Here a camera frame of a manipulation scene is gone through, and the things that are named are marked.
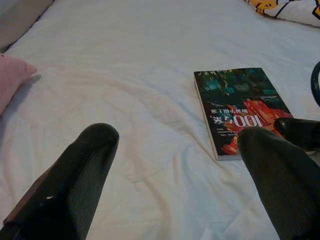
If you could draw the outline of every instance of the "bed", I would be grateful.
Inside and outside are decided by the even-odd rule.
[[[242,0],[55,0],[6,54],[37,67],[0,117],[0,219],[93,123],[120,135],[88,240],[277,240],[241,160],[216,161],[193,72],[261,67],[320,119],[319,28]]]

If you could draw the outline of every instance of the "mattress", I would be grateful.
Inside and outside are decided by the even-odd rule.
[[[88,240],[279,239],[241,160],[216,161],[194,71],[261,67],[320,119],[319,29],[242,0],[55,0],[6,53],[38,68],[0,118],[0,219],[79,133],[120,135]]]

